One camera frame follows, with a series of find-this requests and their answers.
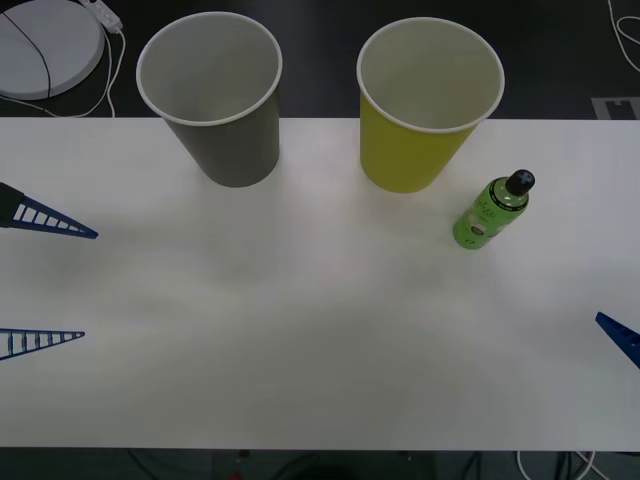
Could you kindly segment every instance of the plastic bottle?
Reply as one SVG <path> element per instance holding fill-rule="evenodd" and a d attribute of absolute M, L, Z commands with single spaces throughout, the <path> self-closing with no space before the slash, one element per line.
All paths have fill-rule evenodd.
<path fill-rule="evenodd" d="M 485 245 L 522 215 L 534 183 L 535 177 L 528 170 L 518 170 L 509 178 L 496 178 L 455 223 L 453 238 L 470 250 Z"/>

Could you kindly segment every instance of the bottle label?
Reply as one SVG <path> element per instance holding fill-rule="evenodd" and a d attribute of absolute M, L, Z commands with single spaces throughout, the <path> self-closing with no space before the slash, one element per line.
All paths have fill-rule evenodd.
<path fill-rule="evenodd" d="M 478 195 L 473 205 L 464 212 L 453 227 L 453 236 L 465 248 L 482 247 L 515 220 L 527 207 L 527 203 L 511 207 L 495 195 L 497 180 L 491 182 Z"/>

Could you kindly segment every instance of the dark floor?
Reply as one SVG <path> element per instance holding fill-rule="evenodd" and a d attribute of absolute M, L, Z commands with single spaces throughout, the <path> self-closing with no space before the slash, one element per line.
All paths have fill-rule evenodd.
<path fill-rule="evenodd" d="M 0 0 L 0 10 L 24 0 Z M 616 18 L 640 15 L 635 0 L 611 0 Z M 224 10 L 248 15 L 275 35 L 284 57 L 280 100 L 284 117 L 357 117 L 355 64 L 380 27 L 414 16 L 462 23 L 485 37 L 502 59 L 506 90 L 495 118 L 593 119 L 592 97 L 640 97 L 640 73 L 624 60 L 607 0 L 105 0 L 123 21 L 128 47 L 113 88 L 118 116 L 153 116 L 138 95 L 135 65 L 151 36 L 193 13 Z M 640 22 L 625 31 L 640 37 Z M 114 53 L 120 38 L 111 35 Z M 624 40 L 640 64 L 640 46 Z M 59 115 L 89 110 L 106 80 L 106 55 L 71 91 L 44 101 Z M 106 102 L 94 116 L 108 116 Z M 0 101 L 0 116 L 42 116 Z"/>
<path fill-rule="evenodd" d="M 10 480 L 217 480 L 234 471 L 243 480 L 511 480 L 522 478 L 509 452 L 483 453 L 466 468 L 471 453 L 349 452 L 319 454 L 252 451 L 238 463 L 238 452 L 204 450 L 0 449 L 0 478 Z M 533 480 L 567 477 L 567 462 L 556 477 L 559 455 L 524 453 Z M 583 463 L 572 455 L 573 477 Z M 640 457 L 599 453 L 595 465 L 611 480 L 640 478 Z M 598 477 L 593 471 L 585 480 Z"/>

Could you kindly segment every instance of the white round object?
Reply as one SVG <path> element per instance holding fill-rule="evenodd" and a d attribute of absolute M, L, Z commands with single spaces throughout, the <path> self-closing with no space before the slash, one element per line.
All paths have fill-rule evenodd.
<path fill-rule="evenodd" d="M 35 43 L 51 75 L 51 96 L 75 87 L 104 50 L 102 27 L 89 10 L 67 0 L 34 0 L 6 11 Z M 0 15 L 0 95 L 47 98 L 47 71 L 33 45 Z"/>

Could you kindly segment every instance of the black bottle cap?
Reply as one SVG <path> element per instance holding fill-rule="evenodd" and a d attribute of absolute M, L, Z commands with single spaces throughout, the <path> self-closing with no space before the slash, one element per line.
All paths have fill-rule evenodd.
<path fill-rule="evenodd" d="M 529 170 L 518 170 L 507 179 L 505 187 L 511 195 L 522 197 L 531 190 L 535 183 L 536 177 L 533 176 L 533 173 Z"/>

